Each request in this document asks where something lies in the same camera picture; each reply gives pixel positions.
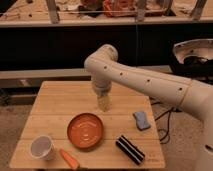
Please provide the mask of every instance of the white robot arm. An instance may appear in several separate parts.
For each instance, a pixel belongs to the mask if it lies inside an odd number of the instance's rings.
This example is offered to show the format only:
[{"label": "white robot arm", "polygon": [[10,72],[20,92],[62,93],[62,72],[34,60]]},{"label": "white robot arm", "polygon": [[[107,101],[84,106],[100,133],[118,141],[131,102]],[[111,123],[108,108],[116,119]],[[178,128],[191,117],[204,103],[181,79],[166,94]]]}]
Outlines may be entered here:
[{"label": "white robot arm", "polygon": [[177,107],[204,123],[195,171],[213,170],[213,87],[189,78],[163,74],[117,63],[117,50],[103,45],[85,60],[97,95],[110,91],[111,81]]}]

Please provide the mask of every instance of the white cup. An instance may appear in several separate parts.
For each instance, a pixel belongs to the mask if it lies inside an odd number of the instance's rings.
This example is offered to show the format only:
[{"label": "white cup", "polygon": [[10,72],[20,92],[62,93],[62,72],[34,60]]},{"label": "white cup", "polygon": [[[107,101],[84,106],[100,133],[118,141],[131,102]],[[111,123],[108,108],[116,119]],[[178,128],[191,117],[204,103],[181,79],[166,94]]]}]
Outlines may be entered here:
[{"label": "white cup", "polygon": [[51,137],[48,135],[42,135],[35,138],[30,146],[30,154],[36,159],[53,159],[55,151]]}]

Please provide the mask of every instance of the orange bowl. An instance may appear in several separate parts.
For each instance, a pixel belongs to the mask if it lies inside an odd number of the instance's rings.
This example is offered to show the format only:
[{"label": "orange bowl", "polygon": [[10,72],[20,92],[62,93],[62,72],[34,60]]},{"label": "orange bowl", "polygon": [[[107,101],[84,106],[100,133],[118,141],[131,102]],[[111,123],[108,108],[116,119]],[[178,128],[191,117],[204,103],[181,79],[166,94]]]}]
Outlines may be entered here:
[{"label": "orange bowl", "polygon": [[79,114],[70,121],[67,136],[77,148],[88,149],[94,147],[102,139],[103,123],[95,114]]}]

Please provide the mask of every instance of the carrot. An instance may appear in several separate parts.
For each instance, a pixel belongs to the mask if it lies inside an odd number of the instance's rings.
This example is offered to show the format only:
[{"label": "carrot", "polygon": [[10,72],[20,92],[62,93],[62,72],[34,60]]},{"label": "carrot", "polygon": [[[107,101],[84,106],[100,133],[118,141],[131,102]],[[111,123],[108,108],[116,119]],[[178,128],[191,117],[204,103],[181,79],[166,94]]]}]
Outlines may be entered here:
[{"label": "carrot", "polygon": [[73,158],[72,156],[70,156],[66,151],[60,149],[59,150],[61,156],[63,157],[63,159],[67,162],[67,164],[73,169],[73,170],[77,170],[79,167],[79,163],[78,161]]}]

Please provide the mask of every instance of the metal rod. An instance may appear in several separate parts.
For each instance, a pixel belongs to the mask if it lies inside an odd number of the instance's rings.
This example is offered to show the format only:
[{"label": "metal rod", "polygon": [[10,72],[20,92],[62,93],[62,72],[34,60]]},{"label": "metal rod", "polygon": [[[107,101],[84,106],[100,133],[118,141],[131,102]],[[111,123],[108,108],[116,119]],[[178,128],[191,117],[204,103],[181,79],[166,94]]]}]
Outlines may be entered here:
[{"label": "metal rod", "polygon": [[166,12],[165,12],[165,15],[166,16],[169,16],[170,12],[171,12],[171,7],[172,7],[172,3],[173,3],[173,0],[168,0],[168,7],[166,9]]},{"label": "metal rod", "polygon": [[203,8],[206,4],[206,1],[207,0],[197,0],[197,3],[195,4],[194,9],[190,13],[190,17],[193,18],[193,20],[200,19],[202,12],[203,12]]},{"label": "metal rod", "polygon": [[138,0],[138,14],[136,19],[139,22],[144,21],[146,13],[146,1],[147,0]]},{"label": "metal rod", "polygon": [[55,0],[46,0],[47,3],[47,7],[49,10],[49,16],[50,16],[50,20],[53,24],[57,24],[59,23],[60,19],[59,19],[59,15],[57,13],[57,6],[55,3]]}]

